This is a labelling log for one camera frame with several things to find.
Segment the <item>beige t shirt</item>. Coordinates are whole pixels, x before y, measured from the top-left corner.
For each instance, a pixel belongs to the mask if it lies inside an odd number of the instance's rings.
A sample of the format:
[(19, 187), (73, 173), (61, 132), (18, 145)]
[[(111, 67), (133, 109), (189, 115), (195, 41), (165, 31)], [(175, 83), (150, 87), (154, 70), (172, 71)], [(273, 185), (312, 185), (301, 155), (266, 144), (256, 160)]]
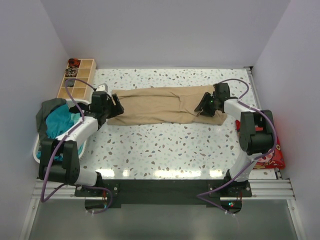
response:
[(222, 125), (227, 114), (217, 110), (214, 116), (195, 112), (205, 93), (212, 93), (212, 85), (186, 87), (151, 87), (112, 91), (119, 98), (124, 113), (107, 121), (110, 126), (135, 126), (161, 123), (203, 123)]

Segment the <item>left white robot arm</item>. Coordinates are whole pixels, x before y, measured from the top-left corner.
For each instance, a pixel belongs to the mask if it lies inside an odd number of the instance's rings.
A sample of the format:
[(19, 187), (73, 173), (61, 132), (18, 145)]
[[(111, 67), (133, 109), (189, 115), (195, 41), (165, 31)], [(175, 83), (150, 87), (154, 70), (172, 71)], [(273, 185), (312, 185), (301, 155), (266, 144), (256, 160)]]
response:
[(124, 113), (118, 96), (105, 91), (94, 91), (87, 111), (82, 111), (75, 99), (71, 99), (80, 110), (79, 121), (64, 134), (48, 138), (42, 142), (38, 177), (43, 180), (43, 189), (47, 182), (71, 186), (86, 186), (92, 196), (99, 196), (104, 184), (98, 180), (95, 171), (82, 170), (78, 148), (97, 132), (108, 119)]

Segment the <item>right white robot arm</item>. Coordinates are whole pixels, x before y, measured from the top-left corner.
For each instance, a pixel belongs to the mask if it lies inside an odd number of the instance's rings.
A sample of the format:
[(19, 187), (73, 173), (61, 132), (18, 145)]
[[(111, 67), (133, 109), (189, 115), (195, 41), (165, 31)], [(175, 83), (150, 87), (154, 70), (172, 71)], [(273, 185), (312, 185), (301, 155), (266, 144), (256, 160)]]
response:
[(206, 92), (194, 110), (205, 117), (213, 117), (217, 111), (234, 117), (240, 121), (239, 145), (241, 151), (234, 165), (226, 172), (224, 183), (198, 197), (223, 192), (227, 196), (238, 195), (247, 188), (249, 176), (260, 158), (275, 150), (277, 133), (273, 114), (270, 110), (260, 110), (231, 96), (228, 83), (214, 85), (214, 92)]

